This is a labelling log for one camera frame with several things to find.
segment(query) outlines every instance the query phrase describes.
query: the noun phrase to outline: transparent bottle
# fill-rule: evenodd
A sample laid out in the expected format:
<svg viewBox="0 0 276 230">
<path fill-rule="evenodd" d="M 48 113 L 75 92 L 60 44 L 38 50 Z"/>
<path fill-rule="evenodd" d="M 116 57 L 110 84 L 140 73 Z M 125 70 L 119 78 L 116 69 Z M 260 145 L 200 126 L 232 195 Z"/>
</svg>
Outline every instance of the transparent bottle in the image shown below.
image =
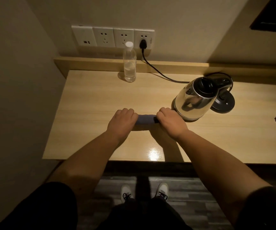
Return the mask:
<svg viewBox="0 0 276 230">
<path fill-rule="evenodd" d="M 124 76 L 127 82 L 136 80 L 136 60 L 137 55 L 134 50 L 133 42 L 126 42 L 123 51 Z"/>
</svg>

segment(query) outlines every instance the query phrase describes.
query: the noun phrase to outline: power cord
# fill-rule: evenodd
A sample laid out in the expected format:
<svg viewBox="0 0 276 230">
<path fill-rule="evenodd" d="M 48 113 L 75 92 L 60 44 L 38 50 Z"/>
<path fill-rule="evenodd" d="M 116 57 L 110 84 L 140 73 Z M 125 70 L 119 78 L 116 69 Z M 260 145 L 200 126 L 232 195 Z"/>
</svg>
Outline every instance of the power cord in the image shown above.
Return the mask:
<svg viewBox="0 0 276 230">
<path fill-rule="evenodd" d="M 147 61 L 147 59 L 145 58 L 145 56 L 144 56 L 144 49 L 147 48 L 147 42 L 146 42 L 145 39 L 141 40 L 139 47 L 141 48 L 142 57 L 143 57 L 143 59 L 145 60 L 145 62 L 146 62 L 149 66 L 151 66 L 153 69 L 155 69 L 160 75 L 162 75 L 163 77 L 167 78 L 167 79 L 170 80 L 170 81 L 177 82 L 177 83 L 189 83 L 189 82 L 190 82 L 190 81 L 177 81 L 177 80 L 174 80 L 174 79 L 172 79 L 172 78 L 169 78 L 169 77 L 163 75 L 163 74 L 162 74 L 158 69 L 156 69 L 153 65 L 151 65 L 151 64 Z M 210 76 L 210 75 L 213 75 L 213 74 L 223 74 L 223 75 L 228 76 L 228 77 L 231 79 L 231 81 L 232 81 L 232 85 L 230 86 L 230 88 L 229 88 L 228 91 L 230 92 L 230 91 L 232 90 L 232 87 L 233 87 L 234 82 L 233 82 L 233 79 L 231 78 L 230 75 L 228 75 L 227 73 L 215 72 L 215 73 L 206 74 L 205 77 Z"/>
</svg>

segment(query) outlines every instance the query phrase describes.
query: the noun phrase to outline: kettle body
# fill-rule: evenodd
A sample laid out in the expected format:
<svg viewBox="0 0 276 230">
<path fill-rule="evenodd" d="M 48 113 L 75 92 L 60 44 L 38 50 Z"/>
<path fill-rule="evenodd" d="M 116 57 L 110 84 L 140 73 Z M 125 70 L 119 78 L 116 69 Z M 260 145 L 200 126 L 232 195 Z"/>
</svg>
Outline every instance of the kettle body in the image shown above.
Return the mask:
<svg viewBox="0 0 276 230">
<path fill-rule="evenodd" d="M 199 77 L 179 92 L 174 100 L 174 109 L 184 120 L 198 120 L 231 84 L 232 80 L 222 75 Z"/>
</svg>

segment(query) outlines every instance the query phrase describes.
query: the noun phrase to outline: wooden tabletop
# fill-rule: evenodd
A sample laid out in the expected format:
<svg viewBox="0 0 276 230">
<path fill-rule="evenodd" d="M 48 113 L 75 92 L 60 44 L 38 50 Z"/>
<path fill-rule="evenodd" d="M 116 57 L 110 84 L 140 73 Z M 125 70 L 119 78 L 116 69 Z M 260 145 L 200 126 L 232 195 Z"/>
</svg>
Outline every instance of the wooden tabletop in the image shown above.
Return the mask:
<svg viewBox="0 0 276 230">
<path fill-rule="evenodd" d="M 100 135 L 118 109 L 156 114 L 171 107 L 185 84 L 150 73 L 137 73 L 133 83 L 123 73 L 71 70 L 56 112 L 45 159 L 67 159 Z M 169 74 L 191 81 L 199 75 Z M 244 163 L 276 164 L 276 86 L 235 82 L 235 107 L 227 114 L 209 110 L 188 128 Z M 136 126 L 110 160 L 190 162 L 158 124 Z"/>
</svg>

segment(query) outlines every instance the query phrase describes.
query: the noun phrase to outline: sneaker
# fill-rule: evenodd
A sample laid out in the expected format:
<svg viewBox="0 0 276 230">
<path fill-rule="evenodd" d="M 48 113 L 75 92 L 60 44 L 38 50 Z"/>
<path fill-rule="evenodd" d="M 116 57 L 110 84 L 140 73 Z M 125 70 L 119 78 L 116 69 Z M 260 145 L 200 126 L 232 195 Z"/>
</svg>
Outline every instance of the sneaker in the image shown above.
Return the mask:
<svg viewBox="0 0 276 230">
<path fill-rule="evenodd" d="M 161 196 L 161 197 L 163 197 L 165 200 L 167 200 L 167 199 L 168 199 L 168 194 L 169 194 L 169 187 L 168 187 L 168 184 L 165 183 L 165 182 L 160 183 L 160 185 L 159 185 L 158 188 L 157 188 L 155 197 Z"/>
<path fill-rule="evenodd" d="M 121 201 L 122 201 L 122 203 L 125 203 L 129 198 L 133 198 L 132 197 L 132 191 L 131 191 L 129 185 L 124 184 L 121 187 Z"/>
</svg>

